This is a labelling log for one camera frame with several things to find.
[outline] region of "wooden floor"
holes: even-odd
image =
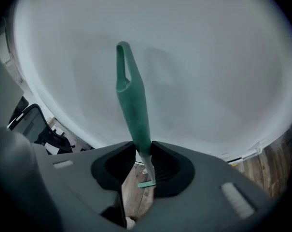
[[[235,168],[255,182],[271,198],[277,198],[286,188],[292,168],[292,151],[286,136],[276,140],[263,152]],[[138,188],[137,184],[149,179],[143,174],[144,166],[135,164],[122,185],[125,215],[138,221],[153,203],[154,187]]]

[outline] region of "green handle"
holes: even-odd
[[[125,63],[131,81],[125,76]],[[131,47],[129,43],[123,41],[117,44],[116,92],[137,151],[141,157],[149,156],[151,140],[144,83]]]

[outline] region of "green brush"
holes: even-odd
[[[131,81],[125,76],[125,63]],[[150,129],[148,121],[145,88],[129,43],[117,44],[117,84],[118,100],[137,151],[155,183],[154,167],[150,155]]]

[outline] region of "green tool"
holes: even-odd
[[[131,75],[125,76],[125,64]],[[137,151],[155,183],[154,167],[150,155],[150,129],[148,121],[145,88],[129,43],[117,44],[117,84],[118,100]]]

